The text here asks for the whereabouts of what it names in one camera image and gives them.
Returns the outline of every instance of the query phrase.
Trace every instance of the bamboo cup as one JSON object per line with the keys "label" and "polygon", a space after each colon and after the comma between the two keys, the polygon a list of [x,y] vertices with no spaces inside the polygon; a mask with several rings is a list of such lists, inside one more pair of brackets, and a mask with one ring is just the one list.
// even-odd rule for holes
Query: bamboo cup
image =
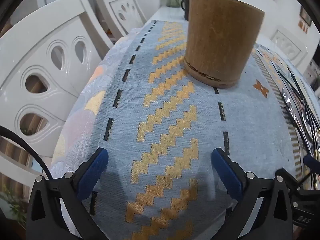
{"label": "bamboo cup", "polygon": [[212,87],[236,84],[263,17],[263,11],[237,0],[190,0],[186,70]]}

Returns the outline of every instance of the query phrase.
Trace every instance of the framed picture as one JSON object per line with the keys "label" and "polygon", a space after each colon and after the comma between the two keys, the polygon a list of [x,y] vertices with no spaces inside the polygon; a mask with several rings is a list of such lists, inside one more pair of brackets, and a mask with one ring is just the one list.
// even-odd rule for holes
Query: framed picture
{"label": "framed picture", "polygon": [[306,24],[311,26],[312,20],[311,17],[308,15],[306,10],[301,6],[301,11],[300,11],[300,17],[306,22]]}

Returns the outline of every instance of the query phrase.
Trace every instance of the yellow zigzag pattern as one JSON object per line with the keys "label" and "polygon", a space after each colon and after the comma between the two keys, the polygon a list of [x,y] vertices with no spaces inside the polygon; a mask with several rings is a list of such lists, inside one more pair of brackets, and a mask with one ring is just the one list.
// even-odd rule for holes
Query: yellow zigzag pattern
{"label": "yellow zigzag pattern", "polygon": [[194,92],[193,83],[189,81],[187,86],[182,87],[182,91],[177,91],[176,97],[171,96],[170,101],[164,102],[162,108],[157,108],[155,114],[149,114],[146,122],[139,123],[137,141],[143,142],[145,133],[153,132],[154,124],[161,124],[163,117],[169,117],[170,111],[177,110],[177,104],[182,104],[183,99],[189,98],[189,93]]}
{"label": "yellow zigzag pattern", "polygon": [[157,62],[158,62],[158,61],[161,61],[163,58],[169,57],[169,56],[171,56],[172,54],[177,53],[178,51],[185,49],[185,48],[186,48],[186,45],[187,45],[187,43],[184,42],[184,43],[182,43],[182,44],[180,44],[180,45],[177,45],[177,46],[175,46],[175,47],[173,47],[173,48],[171,48],[171,49],[166,50],[166,51],[163,52],[163,53],[160,53],[160,54],[159,54],[158,56],[156,56],[156,57],[153,57],[153,61],[152,61],[153,65],[157,64]]}
{"label": "yellow zigzag pattern", "polygon": [[181,30],[181,27],[182,27],[182,26],[179,26],[179,27],[176,27],[176,28],[172,28],[172,29],[168,29],[168,30],[162,31],[161,35],[167,35],[168,33]]}
{"label": "yellow zigzag pattern", "polygon": [[177,36],[179,33],[183,33],[183,30],[176,31],[176,32],[173,32],[173,33],[169,33],[169,34],[167,34],[166,36],[163,36],[163,37],[158,38],[158,41],[164,41],[164,40],[166,40],[166,39],[170,39],[170,38],[172,38],[173,36]]}
{"label": "yellow zigzag pattern", "polygon": [[[186,210],[188,208],[189,201],[195,201],[197,199],[197,180],[190,179],[190,188],[180,190],[180,198],[172,198],[170,208],[163,208],[161,210],[160,217],[152,217],[150,226],[141,226],[140,232],[132,233],[131,240],[148,240],[149,236],[154,236],[159,234],[159,229],[168,227],[169,220],[177,219],[179,211]],[[190,235],[192,229],[190,230],[191,224],[187,224],[187,230],[185,235]],[[183,239],[183,236],[175,238],[167,238],[167,240],[172,239]]]}
{"label": "yellow zigzag pattern", "polygon": [[144,107],[149,107],[151,101],[156,101],[159,95],[164,95],[165,90],[171,89],[172,85],[177,83],[177,80],[181,80],[183,77],[187,75],[187,71],[185,69],[179,70],[177,74],[173,74],[171,78],[166,78],[165,83],[159,83],[158,87],[153,88],[151,94],[146,94],[143,101]]}
{"label": "yellow zigzag pattern", "polygon": [[185,38],[186,38],[186,37],[185,37],[184,35],[180,35],[178,38],[175,38],[175,39],[166,41],[166,42],[164,42],[164,43],[161,43],[160,45],[157,45],[157,46],[156,46],[156,50],[162,49],[162,48],[164,48],[165,46],[169,46],[170,44],[174,44],[174,43],[176,43],[177,41],[182,41],[182,40],[184,40]]}
{"label": "yellow zigzag pattern", "polygon": [[176,125],[169,125],[169,133],[160,135],[160,143],[152,143],[150,153],[143,153],[141,161],[134,161],[131,171],[131,182],[137,183],[139,174],[148,173],[149,164],[157,164],[159,155],[167,155],[168,147],[176,145],[176,137],[183,136],[184,129],[190,129],[191,121],[196,121],[196,106],[190,105],[190,111],[183,113],[183,119],[178,118]]}
{"label": "yellow zigzag pattern", "polygon": [[149,83],[153,83],[155,78],[159,78],[161,74],[165,74],[167,70],[176,67],[183,60],[183,56],[176,57],[173,61],[168,62],[167,65],[162,65],[161,68],[157,68],[156,72],[151,72],[149,76]]}
{"label": "yellow zigzag pattern", "polygon": [[174,237],[168,237],[167,240],[183,240],[190,238],[192,236],[193,224],[192,221],[186,222],[186,229],[177,230],[176,235]]}
{"label": "yellow zigzag pattern", "polygon": [[167,30],[167,29],[172,29],[172,28],[176,28],[176,27],[182,27],[181,23],[178,22],[170,22],[170,23],[165,23],[162,30]]}
{"label": "yellow zigzag pattern", "polygon": [[181,178],[183,169],[190,169],[191,160],[198,159],[198,140],[191,139],[191,148],[183,148],[183,156],[175,157],[173,166],[166,166],[165,175],[156,176],[155,185],[147,185],[145,193],[137,193],[135,203],[127,204],[125,221],[133,223],[135,214],[142,214],[144,206],[153,206],[155,197],[163,197],[164,189],[172,189],[173,178]]}

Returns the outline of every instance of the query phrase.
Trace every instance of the white chair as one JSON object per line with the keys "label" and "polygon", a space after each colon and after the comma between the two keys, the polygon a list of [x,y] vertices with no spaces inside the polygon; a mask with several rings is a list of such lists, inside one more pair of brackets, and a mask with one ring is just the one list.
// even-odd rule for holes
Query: white chair
{"label": "white chair", "polygon": [[136,0],[97,0],[101,14],[116,40],[132,28],[140,28],[146,18]]}
{"label": "white chair", "polygon": [[271,38],[281,51],[287,55],[288,59],[296,66],[308,54],[307,47],[291,32],[282,26],[278,26],[276,33]]}
{"label": "white chair", "polygon": [[[57,0],[22,19],[0,38],[0,124],[52,158],[71,108],[111,47],[87,0]],[[28,91],[34,76],[46,91]],[[45,120],[33,135],[20,129],[28,114]],[[2,174],[29,187],[39,174],[4,153],[0,163]]]}

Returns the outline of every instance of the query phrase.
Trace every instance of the dining table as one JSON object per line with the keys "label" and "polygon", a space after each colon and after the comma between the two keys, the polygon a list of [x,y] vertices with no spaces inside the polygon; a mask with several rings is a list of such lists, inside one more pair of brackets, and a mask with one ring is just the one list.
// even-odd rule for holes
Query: dining table
{"label": "dining table", "polygon": [[[239,82],[213,88],[184,69],[187,33],[184,11],[161,7],[142,28],[119,39],[83,89],[57,142],[54,178],[74,172],[98,147],[108,151],[108,166],[83,205],[110,240],[211,239],[226,209],[236,205],[212,168],[215,148],[261,178],[273,179],[285,168],[301,179],[308,170],[278,73],[289,78],[289,67],[318,120],[320,109],[287,56],[260,33]],[[78,235],[61,204],[69,230]]]}

